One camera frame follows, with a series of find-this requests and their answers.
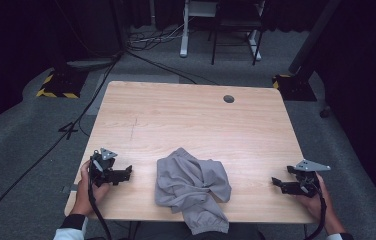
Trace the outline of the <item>dark metal stand pole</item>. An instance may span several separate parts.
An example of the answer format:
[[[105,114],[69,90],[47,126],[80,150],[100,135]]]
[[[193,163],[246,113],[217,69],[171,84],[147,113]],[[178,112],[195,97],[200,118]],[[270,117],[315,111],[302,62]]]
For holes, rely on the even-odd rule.
[[[339,3],[342,0],[328,0],[325,8],[314,24],[312,30],[310,31],[308,37],[304,41],[302,47],[296,54],[294,60],[288,68],[288,71],[292,74],[297,74],[301,68],[305,65],[307,57],[311,54],[313,47],[316,45],[320,34],[325,29],[335,10],[337,9]]]

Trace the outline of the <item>grey pants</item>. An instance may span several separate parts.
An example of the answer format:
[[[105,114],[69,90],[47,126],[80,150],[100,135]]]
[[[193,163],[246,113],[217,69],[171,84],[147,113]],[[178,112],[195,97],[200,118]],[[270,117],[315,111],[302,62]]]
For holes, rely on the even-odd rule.
[[[192,235],[229,232],[229,220],[218,201],[227,203],[231,192],[220,161],[199,160],[184,148],[157,161],[155,203],[181,213]]]

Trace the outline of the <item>black stand base striped tape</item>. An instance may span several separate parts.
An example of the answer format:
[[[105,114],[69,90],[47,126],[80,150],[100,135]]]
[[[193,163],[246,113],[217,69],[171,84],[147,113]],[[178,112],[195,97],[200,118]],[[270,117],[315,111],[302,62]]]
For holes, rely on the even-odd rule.
[[[284,101],[317,100],[310,84],[295,75],[275,75],[272,77],[272,86],[280,92]]]
[[[88,73],[79,70],[58,72],[52,70],[38,90],[37,97],[70,98],[81,96]]]

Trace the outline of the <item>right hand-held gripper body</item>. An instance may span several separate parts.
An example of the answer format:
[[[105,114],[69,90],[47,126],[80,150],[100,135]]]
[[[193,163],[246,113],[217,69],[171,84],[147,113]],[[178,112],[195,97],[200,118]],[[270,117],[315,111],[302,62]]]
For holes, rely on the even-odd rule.
[[[293,167],[297,170],[297,174],[293,174],[296,182],[283,182],[284,187],[281,188],[281,191],[283,194],[303,195],[306,197],[313,197],[320,190],[317,172],[331,169],[328,165],[306,159],[303,159]]]

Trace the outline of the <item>person's lap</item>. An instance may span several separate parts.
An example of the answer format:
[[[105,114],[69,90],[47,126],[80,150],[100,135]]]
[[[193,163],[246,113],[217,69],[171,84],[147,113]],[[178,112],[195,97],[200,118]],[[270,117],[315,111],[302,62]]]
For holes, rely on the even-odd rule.
[[[120,240],[266,240],[255,224],[230,223],[227,233],[209,231],[193,235],[182,222],[138,222]]]

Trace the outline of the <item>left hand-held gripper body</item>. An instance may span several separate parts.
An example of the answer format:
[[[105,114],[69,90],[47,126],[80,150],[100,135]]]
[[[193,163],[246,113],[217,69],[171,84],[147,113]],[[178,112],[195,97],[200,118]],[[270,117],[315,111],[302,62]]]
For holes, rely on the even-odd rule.
[[[110,180],[112,175],[122,175],[123,170],[113,169],[116,157],[116,153],[104,148],[95,150],[90,157],[90,178],[97,187],[100,187],[104,183],[112,183]]]

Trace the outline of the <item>black chair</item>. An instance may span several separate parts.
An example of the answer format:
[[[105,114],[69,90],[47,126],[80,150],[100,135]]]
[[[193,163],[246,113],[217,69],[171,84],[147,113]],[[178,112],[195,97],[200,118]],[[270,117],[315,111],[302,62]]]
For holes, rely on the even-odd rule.
[[[209,34],[213,37],[211,64],[215,63],[218,46],[235,46],[235,43],[219,43],[219,32],[245,32],[253,54],[252,64],[261,59],[259,49],[265,29],[260,10],[264,5],[264,0],[218,0],[214,26]]]

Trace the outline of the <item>person's left hand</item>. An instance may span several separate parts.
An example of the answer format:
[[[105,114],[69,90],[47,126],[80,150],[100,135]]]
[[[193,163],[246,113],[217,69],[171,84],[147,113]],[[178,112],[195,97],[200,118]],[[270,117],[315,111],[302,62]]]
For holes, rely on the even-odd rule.
[[[80,168],[81,173],[81,180],[78,182],[78,188],[76,193],[76,200],[75,204],[70,211],[70,214],[79,214],[84,216],[91,215],[94,210],[91,206],[91,203],[89,201],[89,166],[90,161],[86,161]],[[102,184],[100,187],[97,187],[96,185],[92,186],[92,193],[94,198],[96,199],[96,202],[101,202],[107,193],[110,190],[110,185],[108,183]]]

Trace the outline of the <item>white desk frame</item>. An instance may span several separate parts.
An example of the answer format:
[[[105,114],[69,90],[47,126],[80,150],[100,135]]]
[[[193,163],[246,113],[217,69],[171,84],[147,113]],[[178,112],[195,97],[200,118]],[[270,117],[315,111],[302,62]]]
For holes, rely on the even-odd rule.
[[[213,0],[184,0],[183,9],[183,31],[181,37],[181,46],[179,56],[185,58],[188,56],[189,42],[189,21],[194,17],[215,16],[216,2]]]

